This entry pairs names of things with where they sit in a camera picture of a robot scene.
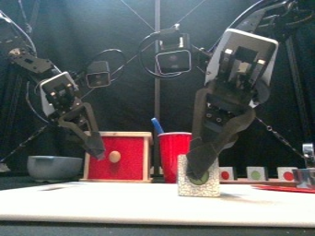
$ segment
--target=metal rod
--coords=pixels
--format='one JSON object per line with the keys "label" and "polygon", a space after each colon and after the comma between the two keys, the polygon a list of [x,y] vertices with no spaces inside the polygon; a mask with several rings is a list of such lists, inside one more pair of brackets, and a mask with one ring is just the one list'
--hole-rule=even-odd
{"label": "metal rod", "polygon": [[308,115],[306,96],[305,96],[305,91],[304,91],[304,83],[302,83],[298,63],[297,63],[293,36],[286,41],[286,49],[288,49],[288,54],[289,54],[289,59],[290,59],[292,79],[293,79],[293,84],[294,84],[294,89],[296,89],[296,97],[297,97],[297,102],[298,102],[305,142],[306,141],[309,142],[312,141],[310,119]]}

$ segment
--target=red plastic cup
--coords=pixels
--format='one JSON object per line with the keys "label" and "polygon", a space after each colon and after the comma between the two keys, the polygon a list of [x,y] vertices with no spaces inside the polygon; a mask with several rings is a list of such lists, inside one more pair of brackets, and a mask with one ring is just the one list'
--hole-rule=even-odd
{"label": "red plastic cup", "polygon": [[193,134],[186,132],[170,132],[159,135],[161,157],[166,183],[178,180],[178,159],[181,154],[190,151]]}

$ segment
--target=table surface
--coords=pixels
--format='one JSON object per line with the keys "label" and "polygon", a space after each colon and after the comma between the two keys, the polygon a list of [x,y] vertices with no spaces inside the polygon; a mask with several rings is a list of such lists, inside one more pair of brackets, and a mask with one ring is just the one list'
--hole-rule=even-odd
{"label": "table surface", "polygon": [[165,183],[57,183],[0,191],[0,220],[315,228],[315,195],[222,184],[221,197]]}

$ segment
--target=wooden box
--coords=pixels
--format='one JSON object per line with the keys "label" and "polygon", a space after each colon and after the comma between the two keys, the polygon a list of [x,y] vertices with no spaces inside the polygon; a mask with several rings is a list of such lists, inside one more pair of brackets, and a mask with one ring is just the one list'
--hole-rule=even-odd
{"label": "wooden box", "polygon": [[82,181],[150,183],[151,132],[101,133],[105,159],[87,154]]}

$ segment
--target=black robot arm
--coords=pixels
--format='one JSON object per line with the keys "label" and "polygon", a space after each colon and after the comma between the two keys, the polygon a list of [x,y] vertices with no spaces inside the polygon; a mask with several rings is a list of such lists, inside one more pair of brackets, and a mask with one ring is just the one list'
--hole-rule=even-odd
{"label": "black robot arm", "polygon": [[105,157],[103,140],[91,105],[82,102],[79,88],[69,72],[49,59],[38,58],[34,42],[0,11],[0,53],[39,83],[42,109],[51,124],[73,131],[87,153]]}
{"label": "black robot arm", "polygon": [[187,176],[207,182],[207,170],[270,96],[278,44],[314,19],[302,1],[264,0],[235,19],[211,48],[206,86],[197,92]]}

